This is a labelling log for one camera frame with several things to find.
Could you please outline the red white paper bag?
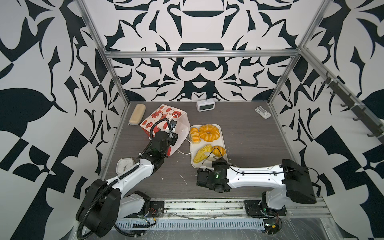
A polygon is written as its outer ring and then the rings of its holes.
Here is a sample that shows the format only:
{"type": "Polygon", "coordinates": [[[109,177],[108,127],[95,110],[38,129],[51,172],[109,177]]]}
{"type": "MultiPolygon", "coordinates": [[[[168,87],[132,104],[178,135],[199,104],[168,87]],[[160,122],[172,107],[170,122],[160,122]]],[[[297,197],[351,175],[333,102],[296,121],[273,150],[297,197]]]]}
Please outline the red white paper bag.
{"type": "Polygon", "coordinates": [[[176,140],[175,145],[170,146],[167,150],[168,157],[177,151],[190,133],[191,125],[188,120],[187,112],[162,104],[140,123],[141,128],[148,136],[150,136],[150,130],[152,128],[153,136],[158,131],[164,131],[168,134],[170,132],[169,127],[171,123],[176,124],[172,127],[172,132],[178,135],[178,139],[176,140]]]}

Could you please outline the pale fake bread roll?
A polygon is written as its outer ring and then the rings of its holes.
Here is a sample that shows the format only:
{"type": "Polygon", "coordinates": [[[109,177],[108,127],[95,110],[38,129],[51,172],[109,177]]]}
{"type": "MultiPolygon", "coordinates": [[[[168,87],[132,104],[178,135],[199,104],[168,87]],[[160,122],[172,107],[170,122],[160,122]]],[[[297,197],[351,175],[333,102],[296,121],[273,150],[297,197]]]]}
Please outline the pale fake bread roll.
{"type": "Polygon", "coordinates": [[[199,144],[201,142],[201,137],[197,128],[190,129],[190,141],[192,144],[199,144]]]}

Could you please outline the yellow fake croissant bread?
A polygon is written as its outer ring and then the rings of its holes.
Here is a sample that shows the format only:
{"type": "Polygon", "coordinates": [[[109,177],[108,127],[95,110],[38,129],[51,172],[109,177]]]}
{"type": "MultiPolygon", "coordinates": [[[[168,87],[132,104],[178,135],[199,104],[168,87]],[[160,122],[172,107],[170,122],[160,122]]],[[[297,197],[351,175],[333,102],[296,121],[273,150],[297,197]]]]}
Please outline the yellow fake croissant bread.
{"type": "Polygon", "coordinates": [[[200,150],[198,150],[198,152],[196,153],[193,159],[193,163],[198,164],[208,158],[212,158],[213,157],[213,153],[211,153],[212,149],[213,149],[212,145],[206,145],[200,150]]]}

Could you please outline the yellow fake braided bread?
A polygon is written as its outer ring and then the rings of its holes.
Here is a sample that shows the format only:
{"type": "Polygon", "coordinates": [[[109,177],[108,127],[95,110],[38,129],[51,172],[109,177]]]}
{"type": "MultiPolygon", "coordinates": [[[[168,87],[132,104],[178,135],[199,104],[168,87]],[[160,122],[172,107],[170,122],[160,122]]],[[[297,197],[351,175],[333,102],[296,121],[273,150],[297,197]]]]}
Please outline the yellow fake braided bread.
{"type": "Polygon", "coordinates": [[[206,142],[218,140],[221,136],[219,129],[214,125],[203,125],[199,128],[200,138],[206,142]]]}

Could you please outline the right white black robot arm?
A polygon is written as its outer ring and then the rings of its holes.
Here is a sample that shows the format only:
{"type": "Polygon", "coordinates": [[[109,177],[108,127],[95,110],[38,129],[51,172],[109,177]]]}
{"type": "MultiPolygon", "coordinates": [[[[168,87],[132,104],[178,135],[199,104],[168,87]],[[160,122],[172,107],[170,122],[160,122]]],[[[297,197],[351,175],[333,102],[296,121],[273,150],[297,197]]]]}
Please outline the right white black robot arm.
{"type": "Polygon", "coordinates": [[[289,159],[265,168],[239,168],[218,159],[210,168],[198,169],[197,186],[217,193],[242,187],[270,188],[262,193],[260,201],[245,201],[247,216],[253,218],[285,216],[291,203],[317,203],[309,171],[289,159]]]}

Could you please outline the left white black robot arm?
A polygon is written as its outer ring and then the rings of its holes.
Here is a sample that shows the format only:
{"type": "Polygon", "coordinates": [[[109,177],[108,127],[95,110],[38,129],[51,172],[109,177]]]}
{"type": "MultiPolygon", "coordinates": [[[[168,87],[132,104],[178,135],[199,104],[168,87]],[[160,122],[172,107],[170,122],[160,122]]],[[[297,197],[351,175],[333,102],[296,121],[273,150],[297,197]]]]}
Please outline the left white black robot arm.
{"type": "Polygon", "coordinates": [[[155,122],[150,130],[151,141],[133,159],[132,167],[107,181],[97,179],[91,184],[76,213],[77,239],[85,240],[92,234],[103,237],[121,218],[147,213],[151,198],[140,191],[129,196],[127,193],[162,166],[178,140],[176,126],[175,120],[155,122]]]}

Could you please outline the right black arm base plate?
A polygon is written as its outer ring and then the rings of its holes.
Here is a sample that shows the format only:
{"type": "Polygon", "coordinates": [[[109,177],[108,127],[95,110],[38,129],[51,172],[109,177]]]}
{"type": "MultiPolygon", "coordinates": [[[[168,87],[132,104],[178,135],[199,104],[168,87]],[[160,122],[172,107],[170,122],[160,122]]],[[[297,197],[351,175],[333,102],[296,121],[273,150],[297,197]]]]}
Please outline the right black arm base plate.
{"type": "Polygon", "coordinates": [[[275,210],[267,206],[264,200],[245,200],[245,210],[248,217],[252,218],[274,218],[277,215],[286,216],[286,208],[275,210]]]}

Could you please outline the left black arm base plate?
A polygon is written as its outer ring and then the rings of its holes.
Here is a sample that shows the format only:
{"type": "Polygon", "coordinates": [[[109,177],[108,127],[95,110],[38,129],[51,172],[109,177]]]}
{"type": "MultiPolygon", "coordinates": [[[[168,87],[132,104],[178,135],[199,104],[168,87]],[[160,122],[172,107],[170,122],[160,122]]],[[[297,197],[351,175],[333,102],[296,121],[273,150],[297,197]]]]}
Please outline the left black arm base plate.
{"type": "Polygon", "coordinates": [[[144,206],[135,213],[132,213],[130,215],[124,216],[124,218],[134,218],[134,217],[139,217],[141,215],[149,218],[154,218],[158,217],[163,213],[165,206],[164,201],[150,201],[150,202],[145,202],[144,206]]]}

